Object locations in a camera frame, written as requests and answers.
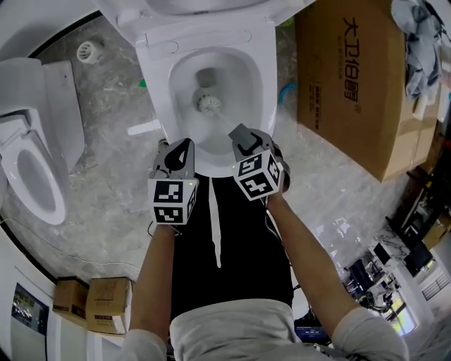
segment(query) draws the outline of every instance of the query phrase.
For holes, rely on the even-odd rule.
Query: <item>person's left arm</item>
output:
[[[133,288],[130,329],[118,360],[166,360],[174,242],[171,227],[156,227]]]

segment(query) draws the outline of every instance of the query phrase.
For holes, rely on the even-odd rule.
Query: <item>white toilet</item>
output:
[[[23,204],[48,224],[67,214],[68,174],[85,148],[70,61],[0,62],[0,157]]]
[[[197,173],[232,176],[230,123],[273,134],[275,27],[314,0],[94,1],[136,48],[168,141],[193,139]],[[199,79],[205,70],[211,84]],[[228,122],[199,112],[195,97],[200,88],[220,99]]]

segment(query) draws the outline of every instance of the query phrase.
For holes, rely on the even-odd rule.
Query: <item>marble floor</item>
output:
[[[86,39],[105,45],[105,55],[96,65],[76,59],[76,49]],[[277,41],[281,88],[297,81],[294,29],[277,29]],[[44,63],[71,60],[86,149],[70,175],[71,197],[64,224],[41,222],[11,189],[1,215],[35,233],[8,222],[18,239],[55,276],[136,279],[150,241],[147,176],[156,156],[157,136],[127,134],[130,126],[154,118],[148,92],[139,87],[142,74],[135,50],[100,17],[60,39],[39,58]],[[342,268],[363,253],[382,229],[385,215],[394,211],[407,177],[381,185],[332,145],[297,125],[296,104],[296,91],[287,93],[278,109],[274,135],[292,169],[286,198],[343,275]]]

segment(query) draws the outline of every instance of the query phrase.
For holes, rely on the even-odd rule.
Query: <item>apriltag cube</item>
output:
[[[233,178],[248,200],[257,200],[279,191],[282,171],[268,149],[236,163]]]
[[[157,224],[185,225],[196,203],[197,179],[149,179],[148,196]]]

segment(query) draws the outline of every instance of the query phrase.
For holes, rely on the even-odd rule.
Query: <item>small cardboard box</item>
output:
[[[379,181],[425,162],[438,102],[422,121],[405,95],[405,36],[392,0],[317,0],[296,17],[298,123]]]
[[[56,284],[52,310],[61,317],[86,328],[86,299],[89,286],[71,277],[59,279]]]
[[[423,243],[428,250],[434,248],[445,235],[451,231],[451,217],[449,214],[443,213],[440,215],[436,223],[432,226],[426,237],[423,239]]]
[[[127,278],[92,279],[86,302],[87,329],[123,336],[130,325],[132,283]]]

